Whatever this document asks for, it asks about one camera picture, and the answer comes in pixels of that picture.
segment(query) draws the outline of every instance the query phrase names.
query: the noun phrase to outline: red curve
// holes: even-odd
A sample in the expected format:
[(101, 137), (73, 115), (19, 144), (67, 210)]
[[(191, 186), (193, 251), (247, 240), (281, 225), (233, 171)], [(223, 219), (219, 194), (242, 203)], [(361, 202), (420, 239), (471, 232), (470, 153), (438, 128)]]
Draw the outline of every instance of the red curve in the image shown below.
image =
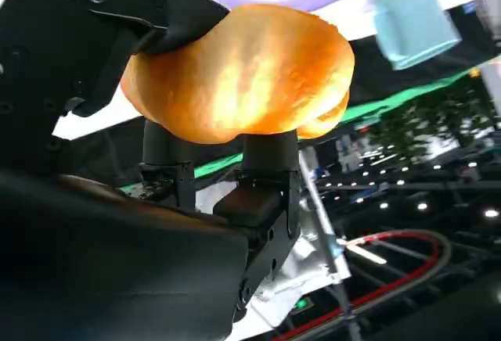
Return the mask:
[[(423, 273), (425, 273), (426, 271), (430, 270), (437, 262), (438, 257), (440, 255), (440, 249), (439, 249), (438, 243), (435, 239), (433, 239), (432, 237), (430, 237), (429, 235), (426, 235), (426, 234), (421, 234), (418, 232), (406, 232), (406, 231), (382, 232), (382, 233), (378, 233), (376, 235), (369, 235), (367, 237), (362, 237), (361, 240), (363, 240), (364, 242), (369, 242), (369, 241), (373, 241), (373, 240), (386, 239), (386, 238), (391, 238), (391, 237), (413, 237), (413, 238), (418, 238), (418, 239), (422, 239), (424, 241), (430, 242), (432, 247), (433, 247), (433, 252), (430, 256), (430, 259), (428, 259), (421, 267), (417, 268), (415, 271), (409, 273), (408, 275), (400, 278), (399, 280), (392, 282), (391, 284), (385, 285), (385, 286), (379, 288), (378, 290), (375, 290), (375, 291), (373, 291), (365, 296), (357, 298), (356, 300), (354, 300), (351, 303), (351, 305), (353, 307), (357, 307), (357, 306), (360, 306), (362, 304), (365, 304), (365, 303), (377, 298), (378, 296), (382, 296), (383, 294), (391, 291), (392, 289), (396, 289), (399, 286), (402, 286), (408, 282), (411, 282), (414, 278), (417, 278), (417, 277), (421, 276)], [(306, 332), (309, 329), (312, 329), (312, 328), (317, 327), (317, 326), (319, 326), (319, 325), (321, 325), (329, 320), (334, 319), (335, 317), (337, 317), (340, 314), (341, 314), (341, 309), (338, 308), (338, 309), (333, 310), (333, 311), (331, 311), (331, 312), (329, 312), (329, 313), (327, 313), (319, 318), (313, 319), (313, 320), (309, 321), (308, 323), (303, 324), (303, 325), (293, 329), (292, 331), (284, 333), (283, 335), (274, 338), (272, 341), (284, 341), (286, 339), (291, 339), (292, 337), (300, 335), (301, 333)]]

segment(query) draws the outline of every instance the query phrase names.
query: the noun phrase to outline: green strip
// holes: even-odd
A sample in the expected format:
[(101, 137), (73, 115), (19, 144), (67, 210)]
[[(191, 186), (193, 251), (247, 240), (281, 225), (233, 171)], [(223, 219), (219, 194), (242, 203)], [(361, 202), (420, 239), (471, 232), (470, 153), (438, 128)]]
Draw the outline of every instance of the green strip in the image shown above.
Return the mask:
[[(354, 120), (361, 116), (367, 115), (367, 117), (375, 117), (379, 116), (382, 113), (385, 113), (389, 110), (398, 108), (404, 102), (412, 100), (418, 96), (424, 95), (425, 93), (435, 91), (440, 88), (447, 87), (465, 76), (470, 72), (471, 69), (465, 70), (461, 73), (458, 73), (452, 77), (445, 77), (440, 79), (434, 83), (422, 85), (419, 87), (409, 88), (405, 91), (401, 91), (393, 96), (390, 96), (384, 100), (376, 101), (376, 102), (368, 102), (363, 105), (353, 106), (351, 108), (347, 108), (344, 113), (343, 119), (341, 122), (349, 122), (350, 120)], [(195, 168), (195, 178), (203, 177), (204, 175), (208, 175), (214, 173), (215, 171), (219, 171), (229, 165), (234, 163), (239, 163), (242, 161), (243, 154), (237, 153), (236, 155), (225, 157), (224, 159), (212, 161), (211, 163), (206, 163), (201, 167)], [(121, 190), (128, 191), (135, 187), (136, 185), (129, 185), (122, 187)]]
[(412, 100), (417, 96), (421, 96), (424, 95), (425, 93), (436, 91), (439, 88), (444, 88), (451, 85), (461, 77), (468, 74), (470, 70), (471, 69), (463, 71), (452, 77), (445, 77), (431, 84), (426, 84), (426, 85), (421, 85), (419, 87), (406, 89), (405, 91), (396, 93), (393, 96), (390, 96), (384, 100), (368, 102), (363, 105), (347, 108), (346, 112), (343, 115), (343, 118), (341, 119), (341, 122), (348, 122), (350, 120), (354, 120), (355, 118), (359, 118), (361, 116), (364, 116), (365, 114), (369, 114), (374, 111), (376, 112), (370, 114), (370, 116), (367, 117), (379, 116), (387, 111), (398, 108), (404, 102)]
[(204, 175), (214, 173), (222, 169), (223, 167), (227, 167), (232, 165), (233, 163), (239, 163), (243, 159), (242, 153), (237, 153), (236, 155), (226, 157), (224, 159), (220, 159), (217, 161), (212, 161), (211, 163), (206, 163), (201, 167), (195, 168), (195, 178), (203, 177)]

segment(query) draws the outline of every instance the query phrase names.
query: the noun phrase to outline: light blue cup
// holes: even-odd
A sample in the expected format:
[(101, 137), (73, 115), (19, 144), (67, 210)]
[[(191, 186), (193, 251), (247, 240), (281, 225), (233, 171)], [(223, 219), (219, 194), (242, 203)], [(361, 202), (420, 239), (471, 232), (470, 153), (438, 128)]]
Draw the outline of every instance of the light blue cup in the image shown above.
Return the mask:
[(403, 70), (461, 42), (438, 0), (373, 0), (377, 43), (395, 70)]

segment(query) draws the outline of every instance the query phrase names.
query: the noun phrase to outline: black bracket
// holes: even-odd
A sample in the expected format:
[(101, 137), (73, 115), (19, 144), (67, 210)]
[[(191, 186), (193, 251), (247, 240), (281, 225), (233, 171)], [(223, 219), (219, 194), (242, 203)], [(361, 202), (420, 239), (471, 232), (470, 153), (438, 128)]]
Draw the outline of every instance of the black bracket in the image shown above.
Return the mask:
[(239, 185), (214, 206), (214, 213), (241, 228), (249, 240), (249, 258), (240, 287), (235, 321), (263, 278), (274, 279), (299, 236), (299, 172), (238, 172)]
[(139, 165), (143, 193), (139, 197), (164, 206), (195, 209), (195, 175), (192, 162), (175, 165)]

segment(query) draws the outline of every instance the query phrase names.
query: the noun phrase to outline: black structure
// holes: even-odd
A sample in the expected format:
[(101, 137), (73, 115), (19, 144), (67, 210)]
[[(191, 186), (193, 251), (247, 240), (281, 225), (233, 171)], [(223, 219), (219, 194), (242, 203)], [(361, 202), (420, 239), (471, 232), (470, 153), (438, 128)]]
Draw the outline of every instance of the black structure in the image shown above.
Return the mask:
[(59, 116), (102, 109), (132, 53), (186, 45), (226, 13), (210, 0), (5, 0), (2, 340), (224, 339), (282, 266), (298, 235), (295, 131), (245, 138), (220, 216), (194, 209), (189, 144), (150, 122), (141, 200), (59, 175), (72, 160), (52, 136)]

